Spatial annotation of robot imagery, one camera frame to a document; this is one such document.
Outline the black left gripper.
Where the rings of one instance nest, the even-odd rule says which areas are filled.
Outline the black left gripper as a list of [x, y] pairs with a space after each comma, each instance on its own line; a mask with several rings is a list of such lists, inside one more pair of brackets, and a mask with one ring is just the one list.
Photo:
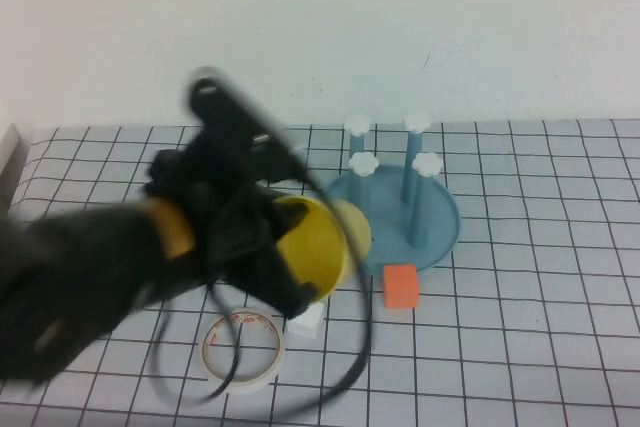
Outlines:
[[304, 202], [275, 202], [270, 189], [239, 175], [202, 134], [180, 150], [156, 152], [144, 192], [170, 261], [195, 269], [198, 284], [222, 279], [279, 311], [302, 314], [319, 288], [301, 283], [277, 249], [309, 213]]

